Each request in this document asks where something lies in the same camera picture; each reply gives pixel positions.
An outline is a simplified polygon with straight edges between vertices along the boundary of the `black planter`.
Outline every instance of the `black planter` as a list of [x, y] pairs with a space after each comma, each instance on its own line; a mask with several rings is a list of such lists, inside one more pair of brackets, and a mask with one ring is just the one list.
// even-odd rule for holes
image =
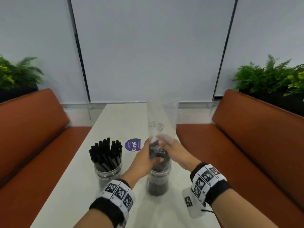
[[38, 90], [38, 87], [20, 86], [19, 88], [11, 90], [0, 89], [0, 103], [8, 101], [25, 94], [29, 94]]
[[239, 90], [239, 92], [304, 117], [304, 94], [294, 94], [283, 97], [284, 91], [276, 93], [250, 93], [249, 90]]

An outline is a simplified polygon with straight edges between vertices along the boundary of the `white wall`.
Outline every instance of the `white wall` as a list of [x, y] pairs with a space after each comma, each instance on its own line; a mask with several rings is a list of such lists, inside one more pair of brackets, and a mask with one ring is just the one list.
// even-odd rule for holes
[[71, 0], [92, 102], [212, 101], [235, 0]]
[[66, 0], [1, 0], [0, 53], [12, 62], [34, 56], [61, 103], [86, 103]]
[[234, 88], [230, 80], [250, 61], [264, 67], [267, 55], [291, 66], [304, 63], [304, 0], [239, 0], [216, 96]]

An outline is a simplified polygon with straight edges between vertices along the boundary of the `person's left hand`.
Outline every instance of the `person's left hand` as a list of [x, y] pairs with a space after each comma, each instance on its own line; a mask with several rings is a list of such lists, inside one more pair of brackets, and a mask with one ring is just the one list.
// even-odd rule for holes
[[131, 166], [123, 174], [122, 179], [133, 188], [137, 181], [142, 177], [148, 175], [152, 167], [164, 159], [162, 157], [156, 157], [154, 159], [149, 158], [149, 138], [145, 141], [143, 148], [136, 154]]

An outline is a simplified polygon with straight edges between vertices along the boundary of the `hand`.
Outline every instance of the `hand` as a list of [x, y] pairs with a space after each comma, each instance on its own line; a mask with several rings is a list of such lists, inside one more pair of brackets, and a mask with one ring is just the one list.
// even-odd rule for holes
[[176, 139], [174, 139], [171, 145], [168, 145], [165, 141], [163, 141], [165, 140], [164, 136], [159, 135], [158, 138], [160, 139], [158, 144], [164, 150], [166, 150], [170, 158], [173, 161], [176, 161], [183, 169], [192, 172], [194, 168], [201, 163], [200, 160], [190, 154], [188, 150], [186, 150], [184, 146]]
[[164, 160], [162, 157], [156, 157], [151, 160], [149, 158], [149, 145], [148, 138], [143, 148], [136, 154], [129, 169], [122, 176], [122, 179], [126, 180], [132, 189], [139, 179], [150, 173], [154, 165]]

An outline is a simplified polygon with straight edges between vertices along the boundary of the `person's right hand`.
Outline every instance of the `person's right hand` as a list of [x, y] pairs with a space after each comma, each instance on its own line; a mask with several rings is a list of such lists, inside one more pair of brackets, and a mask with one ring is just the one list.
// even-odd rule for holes
[[201, 163], [196, 157], [188, 152], [184, 146], [176, 139], [171, 145], [168, 145], [161, 136], [158, 141], [159, 145], [168, 152], [170, 158], [176, 161], [183, 169], [192, 172], [194, 168]]

